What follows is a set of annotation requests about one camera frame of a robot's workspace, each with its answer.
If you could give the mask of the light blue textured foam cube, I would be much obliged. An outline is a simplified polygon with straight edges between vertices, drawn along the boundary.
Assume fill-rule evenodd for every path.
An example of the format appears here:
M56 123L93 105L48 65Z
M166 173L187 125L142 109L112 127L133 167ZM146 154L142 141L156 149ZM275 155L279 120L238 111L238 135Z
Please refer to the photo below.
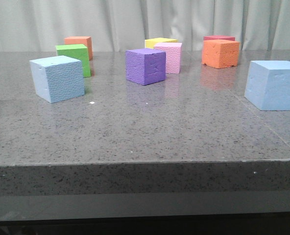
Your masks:
M49 103L85 94L80 60L61 55L29 62L35 92Z

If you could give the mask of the light blue smooth foam cube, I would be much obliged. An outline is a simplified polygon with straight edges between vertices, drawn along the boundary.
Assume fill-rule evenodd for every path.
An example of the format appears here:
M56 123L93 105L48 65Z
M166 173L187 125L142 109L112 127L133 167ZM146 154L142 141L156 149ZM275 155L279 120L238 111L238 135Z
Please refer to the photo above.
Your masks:
M259 110L290 110L290 61L251 61L244 97Z

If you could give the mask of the purple foam cube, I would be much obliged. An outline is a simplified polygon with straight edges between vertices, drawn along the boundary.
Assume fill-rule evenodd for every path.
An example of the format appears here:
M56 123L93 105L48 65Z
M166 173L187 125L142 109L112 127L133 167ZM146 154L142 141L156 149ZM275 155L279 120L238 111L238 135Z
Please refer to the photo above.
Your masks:
M149 85L166 79L166 53L142 48L125 51L126 80Z

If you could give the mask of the pink foam cube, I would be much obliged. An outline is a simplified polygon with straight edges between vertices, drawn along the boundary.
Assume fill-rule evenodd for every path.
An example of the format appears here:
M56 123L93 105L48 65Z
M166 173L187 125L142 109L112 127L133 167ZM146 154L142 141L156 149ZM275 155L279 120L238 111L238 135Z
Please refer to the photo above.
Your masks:
M180 72L182 43L156 43L154 48L166 53L166 73L178 74Z

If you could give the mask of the yellow foam cube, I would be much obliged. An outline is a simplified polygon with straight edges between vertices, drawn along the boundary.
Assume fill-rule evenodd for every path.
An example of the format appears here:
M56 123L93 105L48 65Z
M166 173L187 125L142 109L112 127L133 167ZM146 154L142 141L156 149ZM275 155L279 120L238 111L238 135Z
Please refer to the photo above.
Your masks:
M145 48L154 48L155 44L157 43L176 43L176 42L178 42L177 39L170 38L145 39Z

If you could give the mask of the green foam cube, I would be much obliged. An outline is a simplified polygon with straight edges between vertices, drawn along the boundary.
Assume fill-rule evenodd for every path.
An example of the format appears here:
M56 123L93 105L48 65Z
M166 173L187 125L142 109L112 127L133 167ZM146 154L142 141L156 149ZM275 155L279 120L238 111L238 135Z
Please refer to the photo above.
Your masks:
M55 48L57 55L65 55L80 60L82 62L83 76L91 76L88 48L84 44L56 45Z

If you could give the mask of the orange foam cube left rear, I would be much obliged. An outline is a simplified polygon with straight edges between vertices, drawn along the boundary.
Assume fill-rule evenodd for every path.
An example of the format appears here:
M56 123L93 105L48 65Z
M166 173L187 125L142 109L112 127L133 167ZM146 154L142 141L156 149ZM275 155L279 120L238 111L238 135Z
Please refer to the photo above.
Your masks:
M89 60L93 58L93 44L92 38L90 36L70 36L64 38L64 43L66 45L73 45L73 44L83 44L87 47Z

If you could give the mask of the orange foam cube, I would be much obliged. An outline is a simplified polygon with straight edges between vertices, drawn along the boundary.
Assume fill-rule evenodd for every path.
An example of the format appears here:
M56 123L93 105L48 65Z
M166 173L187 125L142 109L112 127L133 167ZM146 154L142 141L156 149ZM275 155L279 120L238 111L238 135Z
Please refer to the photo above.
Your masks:
M203 42L201 63L216 69L237 66L239 47L238 41L206 40Z
M93 58L93 44L92 38L90 36L70 36L64 38L64 43L66 45L73 45L73 44L83 44L87 47L89 60Z

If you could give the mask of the orange foam cube right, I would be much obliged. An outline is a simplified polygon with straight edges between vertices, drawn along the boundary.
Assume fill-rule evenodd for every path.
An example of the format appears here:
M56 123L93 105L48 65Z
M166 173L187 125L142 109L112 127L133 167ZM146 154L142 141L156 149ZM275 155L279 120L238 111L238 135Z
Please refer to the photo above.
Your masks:
M203 42L201 63L216 69L237 66L239 47L238 41L206 40Z

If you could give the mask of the red foam cube rear right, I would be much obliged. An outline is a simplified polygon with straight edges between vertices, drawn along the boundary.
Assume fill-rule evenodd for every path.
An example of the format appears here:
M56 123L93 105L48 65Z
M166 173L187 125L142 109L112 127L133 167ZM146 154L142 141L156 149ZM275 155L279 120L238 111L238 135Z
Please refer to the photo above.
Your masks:
M203 40L230 40L235 41L235 37L233 36L225 36L225 35L210 35L210 36L204 36Z

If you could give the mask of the grey curtain backdrop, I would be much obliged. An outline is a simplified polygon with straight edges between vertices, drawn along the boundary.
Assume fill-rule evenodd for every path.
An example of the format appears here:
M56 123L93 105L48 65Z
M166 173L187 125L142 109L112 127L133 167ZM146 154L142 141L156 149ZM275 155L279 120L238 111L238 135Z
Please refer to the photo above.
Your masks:
M290 49L290 0L0 0L0 51L52 51L90 36L94 51L174 38L200 50L204 36L234 36L243 50Z

